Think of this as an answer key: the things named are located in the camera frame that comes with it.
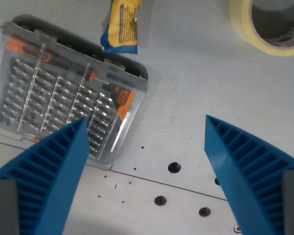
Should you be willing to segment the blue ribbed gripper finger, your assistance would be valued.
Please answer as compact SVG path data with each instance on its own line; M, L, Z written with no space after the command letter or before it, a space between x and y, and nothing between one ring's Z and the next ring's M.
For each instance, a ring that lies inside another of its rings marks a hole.
M294 158L206 116L204 150L244 235L294 235Z
M16 184L22 235L63 233L89 155L86 119L42 139L0 168Z

